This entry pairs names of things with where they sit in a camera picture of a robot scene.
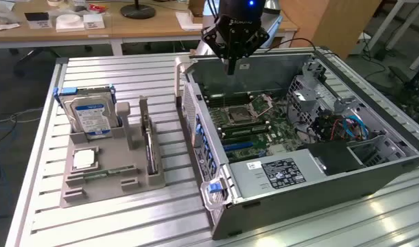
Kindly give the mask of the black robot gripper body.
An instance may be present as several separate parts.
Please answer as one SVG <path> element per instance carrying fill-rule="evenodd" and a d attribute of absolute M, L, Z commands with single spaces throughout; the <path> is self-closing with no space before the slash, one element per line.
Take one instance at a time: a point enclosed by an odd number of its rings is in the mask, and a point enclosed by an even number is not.
<path fill-rule="evenodd" d="M 217 22 L 228 22 L 232 27 L 231 33 L 248 29 L 256 30 L 261 27 L 261 14 L 264 1 L 220 1 Z"/>

